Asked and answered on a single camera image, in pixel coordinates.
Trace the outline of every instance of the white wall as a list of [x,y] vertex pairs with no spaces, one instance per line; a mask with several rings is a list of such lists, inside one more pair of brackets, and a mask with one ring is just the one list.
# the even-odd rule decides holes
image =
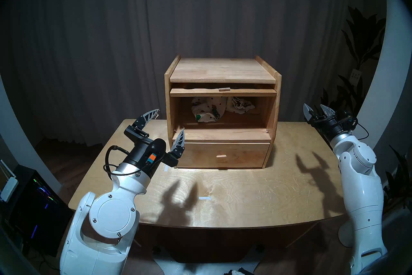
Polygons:
[[39,155],[36,153],[19,122],[14,115],[10,105],[3,81],[0,76],[0,135],[13,154],[16,161],[23,166],[32,168],[39,172],[44,181],[56,193],[60,190],[60,183],[48,170]]
[[[406,154],[412,145],[412,67],[409,66],[405,86],[399,98],[398,105],[386,126],[381,138],[373,151],[377,157],[376,172],[386,180],[385,171],[393,172],[398,166],[398,160],[389,147],[391,145],[400,154]],[[408,161],[412,161],[412,152]]]
[[[358,114],[369,131],[363,142],[374,148],[391,119],[401,96],[412,52],[412,17],[402,0],[387,0],[384,42],[368,94]],[[354,135],[365,136],[357,127]]]

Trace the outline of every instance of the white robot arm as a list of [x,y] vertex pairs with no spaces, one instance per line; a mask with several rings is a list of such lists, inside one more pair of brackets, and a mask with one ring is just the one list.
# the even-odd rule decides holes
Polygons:
[[375,172],[376,155],[351,133],[357,119],[347,113],[338,120],[334,110],[321,105],[316,114],[304,104],[306,121],[329,143],[338,158],[342,174],[343,198],[353,228],[353,254],[349,261],[351,274],[360,273],[367,265],[387,253],[382,241],[383,190]]
[[[134,206],[136,195],[145,194],[146,189],[160,162],[176,166],[185,149],[185,135],[182,130],[172,149],[166,153],[166,142],[149,139],[143,131],[159,110],[141,115],[124,131],[135,146],[131,152],[113,145],[106,153],[103,169],[113,180],[113,189],[95,199],[88,192],[81,199],[73,217],[60,258],[61,275],[117,275],[123,271],[127,254],[139,225],[139,212]],[[111,150],[127,154],[119,165],[108,163]],[[111,172],[109,166],[116,167]],[[86,237],[82,224],[89,214],[93,229],[106,238],[119,239],[117,245],[105,244]]]

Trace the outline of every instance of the wooden table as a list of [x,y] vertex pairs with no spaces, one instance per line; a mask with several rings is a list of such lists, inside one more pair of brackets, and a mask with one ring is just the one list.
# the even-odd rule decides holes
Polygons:
[[[104,157],[115,144],[131,150],[124,120],[96,158],[70,200],[77,209],[88,192],[110,192]],[[166,120],[145,127],[151,139],[167,140]],[[112,151],[110,163],[125,155]],[[199,197],[210,197],[200,200]],[[305,122],[279,122],[265,169],[174,169],[159,165],[146,195],[135,197],[140,223],[196,228],[266,228],[317,221],[345,213],[337,159]]]

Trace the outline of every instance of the gray curtain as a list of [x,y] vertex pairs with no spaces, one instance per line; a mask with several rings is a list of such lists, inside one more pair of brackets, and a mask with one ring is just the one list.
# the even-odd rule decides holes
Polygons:
[[303,103],[352,69],[340,30],[363,1],[8,0],[0,50],[49,138],[105,143],[125,118],[164,118],[176,54],[260,55],[283,76],[279,119],[300,121]]

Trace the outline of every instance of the black cable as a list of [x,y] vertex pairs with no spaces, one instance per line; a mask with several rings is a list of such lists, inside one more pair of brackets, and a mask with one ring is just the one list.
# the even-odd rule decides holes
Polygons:
[[368,133],[368,135],[367,135],[366,137],[363,137],[363,138],[358,139],[358,140],[364,140],[364,139],[367,139],[367,138],[369,137],[369,132],[368,132],[368,130],[367,130],[366,128],[364,128],[362,125],[360,125],[359,123],[358,123],[358,125],[359,125],[360,127],[362,127],[362,128],[365,130],[365,132],[366,132],[366,133]]
[[[109,155],[110,155],[110,152],[114,151],[114,150],[117,150],[117,151],[123,152],[126,155],[129,155],[129,152],[126,151],[124,148],[121,148],[120,146],[117,146],[117,145],[112,145],[108,148],[108,150],[106,152],[105,165],[107,165],[107,166],[110,165],[109,164]],[[110,176],[109,172],[105,169],[105,167],[103,167],[103,169],[107,172],[107,175],[109,176],[109,178],[112,179],[112,177]]]

